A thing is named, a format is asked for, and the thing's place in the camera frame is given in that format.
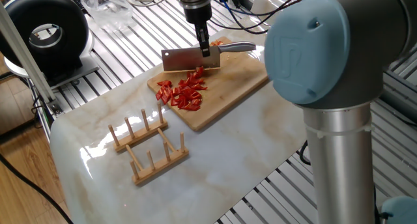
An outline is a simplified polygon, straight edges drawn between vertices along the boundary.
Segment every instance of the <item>wooden floor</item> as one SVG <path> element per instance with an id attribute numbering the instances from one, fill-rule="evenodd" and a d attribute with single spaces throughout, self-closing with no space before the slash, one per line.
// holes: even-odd
<path id="1" fill-rule="evenodd" d="M 0 74 L 5 72 L 0 54 Z M 30 90 L 19 79 L 0 83 L 0 153 L 69 214 L 44 130 L 34 124 L 20 126 L 33 118 L 31 106 Z M 0 163 L 0 224 L 26 223 L 66 222 L 47 200 Z"/>
<path id="2" fill-rule="evenodd" d="M 7 72 L 0 53 L 0 74 Z M 17 77 L 0 80 L 0 135 L 33 120 L 31 90 Z"/>
<path id="3" fill-rule="evenodd" d="M 30 125 L 0 136 L 0 153 L 69 214 L 43 129 Z M 66 222 L 47 200 L 0 164 L 0 223 Z"/>

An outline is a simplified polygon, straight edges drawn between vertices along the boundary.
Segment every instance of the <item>blue joint cap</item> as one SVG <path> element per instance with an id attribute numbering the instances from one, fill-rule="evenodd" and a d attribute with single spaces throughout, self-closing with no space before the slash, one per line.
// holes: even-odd
<path id="1" fill-rule="evenodd" d="M 311 104 L 339 81 L 350 49 L 349 21 L 337 0 L 303 0 L 282 12 L 265 40 L 265 66 L 275 90 Z"/>

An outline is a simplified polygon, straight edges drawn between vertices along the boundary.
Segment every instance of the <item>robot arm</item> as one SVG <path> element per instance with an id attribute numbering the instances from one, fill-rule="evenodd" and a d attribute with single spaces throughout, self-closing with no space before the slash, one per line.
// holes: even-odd
<path id="1" fill-rule="evenodd" d="M 321 224 L 378 221 L 370 103 L 383 67 L 417 42 L 416 2 L 303 0 L 268 32 L 268 75 L 304 112 Z"/>
<path id="2" fill-rule="evenodd" d="M 204 57 L 210 55 L 209 32 L 207 31 L 207 21 L 212 16 L 210 1 L 180 0 L 181 6 L 184 8 L 185 18 L 195 26 L 195 33 Z"/>

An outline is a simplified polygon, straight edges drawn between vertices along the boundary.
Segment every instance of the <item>wooden rack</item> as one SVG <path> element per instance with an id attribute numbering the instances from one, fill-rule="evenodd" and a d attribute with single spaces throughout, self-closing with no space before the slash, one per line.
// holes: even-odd
<path id="1" fill-rule="evenodd" d="M 113 147 L 115 148 L 116 152 L 120 152 L 121 150 L 127 148 L 126 147 L 127 145 L 132 146 L 135 143 L 137 143 L 139 140 L 144 139 L 147 136 L 152 135 L 153 133 L 155 133 L 159 129 L 163 129 L 163 128 L 168 126 L 168 122 L 162 116 L 161 103 L 158 103 L 159 120 L 157 120 L 156 122 L 154 122 L 152 124 L 148 123 L 148 120 L 146 118 L 145 110 L 142 109 L 141 111 L 142 111 L 143 123 L 145 124 L 145 127 L 136 131 L 136 132 L 133 132 L 132 127 L 129 123 L 129 119 L 127 117 L 125 117 L 124 121 L 126 122 L 126 125 L 129 129 L 129 135 L 122 138 L 121 140 L 117 139 L 117 137 L 115 135 L 115 132 L 113 130 L 113 126 L 109 125 L 110 133 L 113 136 L 113 139 L 115 140 L 115 143 L 113 143 Z"/>
<path id="2" fill-rule="evenodd" d="M 132 180 L 135 183 L 135 185 L 139 185 L 146 179 L 149 179 L 150 177 L 154 176 L 161 170 L 165 169 L 166 167 L 174 164 L 176 161 L 181 160 L 181 158 L 188 155 L 188 149 L 184 145 L 184 132 L 180 133 L 180 140 L 181 140 L 181 147 L 178 150 L 175 150 L 171 142 L 167 139 L 167 137 L 164 135 L 164 133 L 161 131 L 161 129 L 157 129 L 159 134 L 161 135 L 162 139 L 164 139 L 164 150 L 165 150 L 165 158 L 162 158 L 158 162 L 154 163 L 151 152 L 147 151 L 147 156 L 149 160 L 149 167 L 148 168 L 142 168 L 142 165 L 139 163 L 139 160 L 135 157 L 132 150 L 130 149 L 129 145 L 126 145 L 126 149 L 129 152 L 130 156 L 132 157 L 132 160 L 130 161 L 130 166 L 133 170 L 133 176 Z"/>

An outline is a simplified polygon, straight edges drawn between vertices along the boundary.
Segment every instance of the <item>metal pole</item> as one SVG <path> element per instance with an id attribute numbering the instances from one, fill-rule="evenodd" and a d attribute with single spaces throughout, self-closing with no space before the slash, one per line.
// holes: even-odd
<path id="1" fill-rule="evenodd" d="M 39 67 L 33 59 L 29 49 L 27 49 L 25 42 L 23 41 L 18 30 L 14 26 L 13 21 L 10 19 L 10 16 L 8 16 L 6 9 L 1 3 L 0 21 L 0 31 L 2 32 L 10 48 L 12 48 L 13 52 L 16 54 L 27 74 L 29 74 L 29 77 L 38 89 L 38 92 L 43 97 L 44 101 L 46 103 L 56 102 L 56 97 L 46 82 L 43 73 L 39 70 Z"/>
<path id="2" fill-rule="evenodd" d="M 370 103 L 303 109 L 320 224 L 374 224 Z"/>

